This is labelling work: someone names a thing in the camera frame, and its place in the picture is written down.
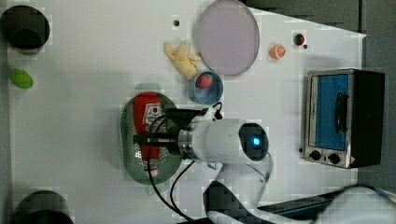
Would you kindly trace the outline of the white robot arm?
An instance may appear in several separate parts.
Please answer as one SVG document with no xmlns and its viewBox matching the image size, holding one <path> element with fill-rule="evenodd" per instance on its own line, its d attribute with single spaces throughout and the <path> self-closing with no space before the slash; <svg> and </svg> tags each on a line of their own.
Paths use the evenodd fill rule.
<svg viewBox="0 0 396 224">
<path fill-rule="evenodd" d="M 134 140 L 151 161 L 165 148 L 190 161 L 219 163 L 204 192 L 213 224 L 395 224 L 395 195 L 371 187 L 346 187 L 315 217 L 298 220 L 258 206 L 273 170 L 264 128 L 242 119 L 224 119 L 214 106 L 201 111 L 150 103 L 133 109 Z"/>
</svg>

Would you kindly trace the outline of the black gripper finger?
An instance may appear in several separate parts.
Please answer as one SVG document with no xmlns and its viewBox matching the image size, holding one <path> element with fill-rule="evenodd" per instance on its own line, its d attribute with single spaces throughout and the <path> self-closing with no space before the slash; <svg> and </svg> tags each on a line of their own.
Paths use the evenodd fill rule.
<svg viewBox="0 0 396 224">
<path fill-rule="evenodd" d="M 154 138 L 145 135 L 134 135 L 133 143 L 138 145 L 152 144 L 154 146 L 165 146 L 169 144 L 175 144 L 177 141 L 173 138 Z"/>
</svg>

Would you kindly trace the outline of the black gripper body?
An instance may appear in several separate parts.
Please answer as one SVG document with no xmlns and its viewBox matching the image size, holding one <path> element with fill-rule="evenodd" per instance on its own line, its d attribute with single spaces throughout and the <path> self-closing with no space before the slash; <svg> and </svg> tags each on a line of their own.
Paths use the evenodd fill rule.
<svg viewBox="0 0 396 224">
<path fill-rule="evenodd" d="M 200 111 L 194 109 L 168 108 L 165 110 L 166 123 L 171 122 L 171 126 L 166 128 L 162 139 L 168 140 L 165 147 L 172 155 L 181 155 L 178 148 L 178 134 L 181 130 L 187 130 L 192 119 L 199 114 Z"/>
</svg>

